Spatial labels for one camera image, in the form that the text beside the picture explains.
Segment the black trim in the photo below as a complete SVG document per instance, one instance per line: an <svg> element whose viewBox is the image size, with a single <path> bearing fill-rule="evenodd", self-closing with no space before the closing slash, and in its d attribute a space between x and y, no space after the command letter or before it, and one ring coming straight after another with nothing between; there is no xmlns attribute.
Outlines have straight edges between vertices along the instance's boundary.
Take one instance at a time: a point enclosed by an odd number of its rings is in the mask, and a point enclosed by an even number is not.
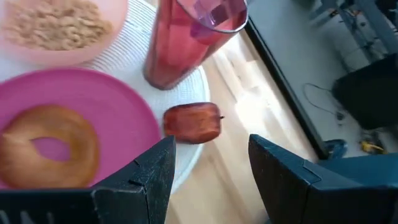
<svg viewBox="0 0 398 224"><path fill-rule="evenodd" d="M279 87L282 95L287 101L287 104L293 111L293 114L298 120L298 123L304 130L305 135L310 141L311 146L313 147L315 153L317 154L319 159L327 159L328 153L326 149L323 147L323 141L319 136L317 130L313 126L310 118L307 113L302 108L299 100L295 96L293 90L291 89L288 81L286 80L282 70L279 68L277 62L271 54L271 51L268 49L268 46L265 43L265 40L261 37L260 33L256 29L256 26L253 24L253 21L249 17L248 24L245 27L248 36L252 40L255 48L257 49L261 59L264 61L267 66L269 73L272 78L275 80L277 86Z"/></svg>

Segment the pink bowl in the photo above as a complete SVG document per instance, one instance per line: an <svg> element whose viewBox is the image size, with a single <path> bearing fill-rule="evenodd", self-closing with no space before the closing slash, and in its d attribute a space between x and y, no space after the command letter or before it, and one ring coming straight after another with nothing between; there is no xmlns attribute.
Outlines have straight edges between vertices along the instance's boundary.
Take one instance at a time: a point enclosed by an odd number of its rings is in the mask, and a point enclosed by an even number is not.
<svg viewBox="0 0 398 224"><path fill-rule="evenodd" d="M0 0L0 6L3 6L3 10L0 12L1 21L4 21L5 16L11 13L11 1L22 1L25 5L32 5L39 0ZM85 49L77 50L34 50L10 43L1 35L3 32L0 32L0 47L19 60L46 67L76 65L95 58L104 49L109 47L120 33L127 16L128 0L90 1L97 4L102 18L110 21L113 25L113 33L105 37L102 42L93 44L91 47Z"/></svg>

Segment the yellow object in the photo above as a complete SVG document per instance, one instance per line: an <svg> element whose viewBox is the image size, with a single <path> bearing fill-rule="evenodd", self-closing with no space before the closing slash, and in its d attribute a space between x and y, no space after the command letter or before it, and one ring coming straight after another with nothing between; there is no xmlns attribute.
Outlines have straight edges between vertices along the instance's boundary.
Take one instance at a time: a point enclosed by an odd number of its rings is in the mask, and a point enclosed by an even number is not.
<svg viewBox="0 0 398 224"><path fill-rule="evenodd" d="M366 141L361 141L361 148L364 152L367 153L372 153L373 150L379 150L381 151L381 154L387 154L388 152L385 151L382 147L375 146L373 144L370 144Z"/></svg>

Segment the bagel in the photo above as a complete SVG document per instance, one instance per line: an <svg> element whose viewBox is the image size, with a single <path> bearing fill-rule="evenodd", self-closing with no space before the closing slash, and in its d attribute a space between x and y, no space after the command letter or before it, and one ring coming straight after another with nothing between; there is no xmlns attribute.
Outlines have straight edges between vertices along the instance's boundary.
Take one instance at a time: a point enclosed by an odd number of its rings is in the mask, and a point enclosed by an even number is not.
<svg viewBox="0 0 398 224"><path fill-rule="evenodd" d="M47 159L33 139L55 138L69 145L67 161ZM0 178L18 189L86 187L98 168L98 140L92 125L73 110L42 105L18 114L0 138Z"/></svg>

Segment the bowl of cereal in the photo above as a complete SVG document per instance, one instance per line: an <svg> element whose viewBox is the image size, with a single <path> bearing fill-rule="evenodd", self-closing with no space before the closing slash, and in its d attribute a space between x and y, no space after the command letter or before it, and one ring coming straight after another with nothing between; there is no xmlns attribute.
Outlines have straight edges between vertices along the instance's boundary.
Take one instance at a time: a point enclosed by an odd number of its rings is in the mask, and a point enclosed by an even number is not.
<svg viewBox="0 0 398 224"><path fill-rule="evenodd" d="M2 0L0 47L46 67L95 58L118 36L127 0Z"/></svg>

